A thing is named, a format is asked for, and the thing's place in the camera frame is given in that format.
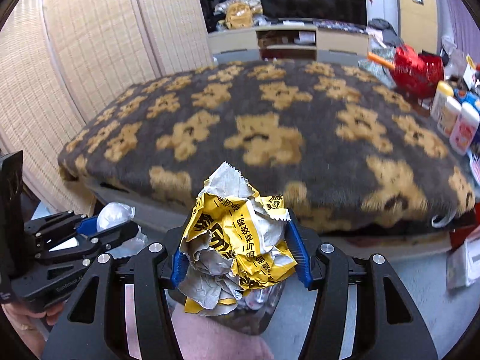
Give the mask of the person's left hand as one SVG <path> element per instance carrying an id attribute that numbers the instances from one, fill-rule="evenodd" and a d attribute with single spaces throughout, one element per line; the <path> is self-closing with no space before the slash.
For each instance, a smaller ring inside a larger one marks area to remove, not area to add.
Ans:
<path id="1" fill-rule="evenodd" d="M 44 327 L 42 320 L 45 320 L 48 327 L 53 327 L 64 310 L 64 303 L 58 303 L 41 313 L 32 313 L 18 302 L 2 304 L 1 308 L 24 344 L 39 359 L 47 342 L 39 326 Z"/>

